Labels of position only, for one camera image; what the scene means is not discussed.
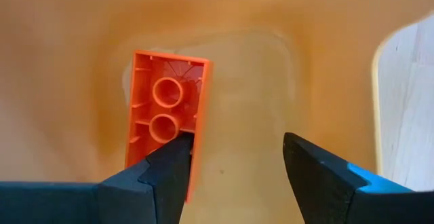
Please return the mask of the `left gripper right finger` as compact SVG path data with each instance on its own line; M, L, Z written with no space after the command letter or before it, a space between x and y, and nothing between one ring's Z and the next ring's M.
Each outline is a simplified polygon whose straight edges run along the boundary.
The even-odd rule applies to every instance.
M434 191L413 191L287 132L283 158L306 224L434 224Z

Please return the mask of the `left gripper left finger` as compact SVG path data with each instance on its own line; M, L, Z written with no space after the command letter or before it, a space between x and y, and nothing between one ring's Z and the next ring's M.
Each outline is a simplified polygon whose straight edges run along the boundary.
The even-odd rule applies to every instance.
M0 181L0 224L179 224L194 135L100 183Z

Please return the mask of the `orange two-by-four block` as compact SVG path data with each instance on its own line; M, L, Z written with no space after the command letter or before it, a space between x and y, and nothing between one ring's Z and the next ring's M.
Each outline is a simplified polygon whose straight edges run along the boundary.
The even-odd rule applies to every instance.
M187 201L199 176L212 69L204 58L144 50L133 55L125 166L181 134L193 134Z

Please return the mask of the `yellow plastic bin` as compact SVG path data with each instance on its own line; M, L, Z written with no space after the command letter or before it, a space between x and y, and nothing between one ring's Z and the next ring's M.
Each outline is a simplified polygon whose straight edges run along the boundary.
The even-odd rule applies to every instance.
M298 224L294 132L379 171L378 49L434 0L0 0L0 180L98 182L125 165L136 50L213 62L182 224Z

